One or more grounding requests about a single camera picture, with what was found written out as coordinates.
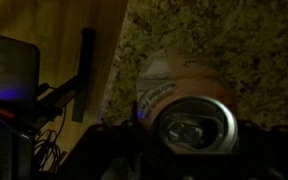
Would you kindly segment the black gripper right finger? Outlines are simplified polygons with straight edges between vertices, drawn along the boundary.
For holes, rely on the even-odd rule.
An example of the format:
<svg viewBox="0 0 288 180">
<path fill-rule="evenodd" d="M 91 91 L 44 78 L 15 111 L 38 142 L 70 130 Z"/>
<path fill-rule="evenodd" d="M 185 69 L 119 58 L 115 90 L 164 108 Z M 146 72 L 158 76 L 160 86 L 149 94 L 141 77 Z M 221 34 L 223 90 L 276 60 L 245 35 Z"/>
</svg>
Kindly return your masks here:
<svg viewBox="0 0 288 180">
<path fill-rule="evenodd" d="M 237 155 L 230 180 L 288 180 L 288 125 L 269 130 L 253 122 L 230 123 Z"/>
</svg>

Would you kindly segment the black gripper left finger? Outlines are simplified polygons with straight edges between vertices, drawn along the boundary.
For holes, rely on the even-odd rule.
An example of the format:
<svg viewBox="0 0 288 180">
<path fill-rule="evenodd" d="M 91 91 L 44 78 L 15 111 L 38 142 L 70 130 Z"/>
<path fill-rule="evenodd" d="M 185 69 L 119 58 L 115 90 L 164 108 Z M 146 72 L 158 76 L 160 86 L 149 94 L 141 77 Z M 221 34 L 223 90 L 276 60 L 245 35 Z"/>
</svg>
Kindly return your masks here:
<svg viewBox="0 0 288 180">
<path fill-rule="evenodd" d="M 58 180 L 163 180 L 153 145 L 137 122 L 90 126 L 58 170 Z"/>
</svg>

